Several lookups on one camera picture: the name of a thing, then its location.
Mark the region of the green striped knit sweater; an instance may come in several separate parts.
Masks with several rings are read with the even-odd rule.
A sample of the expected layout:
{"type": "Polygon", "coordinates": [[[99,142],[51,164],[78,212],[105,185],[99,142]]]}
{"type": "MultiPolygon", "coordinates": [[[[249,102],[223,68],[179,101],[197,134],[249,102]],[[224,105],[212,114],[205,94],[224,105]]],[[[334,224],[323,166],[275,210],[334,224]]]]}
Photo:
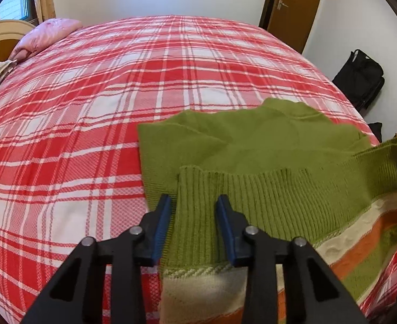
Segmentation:
{"type": "Polygon", "coordinates": [[[138,126],[146,200],[174,205],[161,260],[162,323],[238,322],[246,272],[227,260],[215,203],[268,235],[306,238],[363,302],[397,248],[397,137],[378,146],[301,102],[186,110],[138,126]]]}

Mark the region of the black bag on floor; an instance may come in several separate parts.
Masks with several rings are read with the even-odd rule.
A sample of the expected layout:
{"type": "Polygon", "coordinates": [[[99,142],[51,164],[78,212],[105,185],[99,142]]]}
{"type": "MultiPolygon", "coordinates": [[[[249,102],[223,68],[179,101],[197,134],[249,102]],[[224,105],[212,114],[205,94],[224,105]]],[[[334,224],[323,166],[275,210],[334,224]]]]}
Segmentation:
{"type": "Polygon", "coordinates": [[[382,142],[382,126],[383,124],[381,122],[374,122],[368,124],[370,131],[372,132],[373,135],[375,135],[378,142],[380,143],[382,142]]]}

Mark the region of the black folded stroller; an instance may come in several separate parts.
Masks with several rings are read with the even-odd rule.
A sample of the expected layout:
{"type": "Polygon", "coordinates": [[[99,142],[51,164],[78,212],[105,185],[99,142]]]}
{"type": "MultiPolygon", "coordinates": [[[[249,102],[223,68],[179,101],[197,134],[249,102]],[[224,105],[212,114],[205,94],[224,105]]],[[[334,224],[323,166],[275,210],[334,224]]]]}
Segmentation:
{"type": "Polygon", "coordinates": [[[356,49],[332,82],[357,111],[366,110],[384,86],[384,71],[378,62],[356,49]]]}

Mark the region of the red plaid bed cover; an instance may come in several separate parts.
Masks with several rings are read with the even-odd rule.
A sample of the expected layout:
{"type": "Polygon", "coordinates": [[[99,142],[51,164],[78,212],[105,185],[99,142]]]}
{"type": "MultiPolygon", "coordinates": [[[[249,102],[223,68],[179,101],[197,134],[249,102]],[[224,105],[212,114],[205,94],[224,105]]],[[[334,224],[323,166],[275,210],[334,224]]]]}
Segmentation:
{"type": "MultiPolygon", "coordinates": [[[[85,27],[0,84],[0,316],[19,323],[84,237],[114,238],[150,208],[138,126],[186,110],[301,102],[379,143],[313,64],[258,27],[216,18],[128,18],[85,27]]],[[[161,262],[143,272],[146,319],[162,323],[161,262]]],[[[397,300],[397,248],[357,304],[397,300]]]]}

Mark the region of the brown wooden door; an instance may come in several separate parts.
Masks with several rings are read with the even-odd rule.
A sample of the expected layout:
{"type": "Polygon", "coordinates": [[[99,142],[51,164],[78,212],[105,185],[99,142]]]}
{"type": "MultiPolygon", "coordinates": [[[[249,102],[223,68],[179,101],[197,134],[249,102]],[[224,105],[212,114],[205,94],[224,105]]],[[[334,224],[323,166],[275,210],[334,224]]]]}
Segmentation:
{"type": "Polygon", "coordinates": [[[259,26],[301,53],[319,3],[320,0],[265,0],[259,26]]]}

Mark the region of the pink pillow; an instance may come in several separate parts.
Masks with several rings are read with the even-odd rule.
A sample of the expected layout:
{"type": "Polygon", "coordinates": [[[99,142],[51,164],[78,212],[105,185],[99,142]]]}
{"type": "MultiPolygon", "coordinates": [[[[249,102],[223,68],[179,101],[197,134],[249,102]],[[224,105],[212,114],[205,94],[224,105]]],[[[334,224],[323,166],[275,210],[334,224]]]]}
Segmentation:
{"type": "Polygon", "coordinates": [[[25,61],[82,27],[83,24],[74,19],[48,19],[21,38],[8,59],[16,62],[25,61]]]}

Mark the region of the beige wooden headboard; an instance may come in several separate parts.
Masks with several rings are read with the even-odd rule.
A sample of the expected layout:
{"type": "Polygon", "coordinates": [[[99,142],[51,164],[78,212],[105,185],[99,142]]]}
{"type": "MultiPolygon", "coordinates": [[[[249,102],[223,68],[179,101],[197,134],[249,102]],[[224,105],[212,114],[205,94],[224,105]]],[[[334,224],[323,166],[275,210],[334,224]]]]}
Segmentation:
{"type": "Polygon", "coordinates": [[[0,62],[8,60],[16,44],[34,28],[26,21],[0,20],[0,62]]]}

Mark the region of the window with dark frame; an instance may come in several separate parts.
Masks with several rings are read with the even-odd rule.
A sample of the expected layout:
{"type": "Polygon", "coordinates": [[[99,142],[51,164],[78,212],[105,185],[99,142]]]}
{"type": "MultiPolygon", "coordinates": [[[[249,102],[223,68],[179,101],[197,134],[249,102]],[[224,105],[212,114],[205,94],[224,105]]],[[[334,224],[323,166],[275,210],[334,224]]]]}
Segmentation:
{"type": "Polygon", "coordinates": [[[0,20],[21,20],[35,23],[37,20],[35,0],[2,0],[0,20]]]}

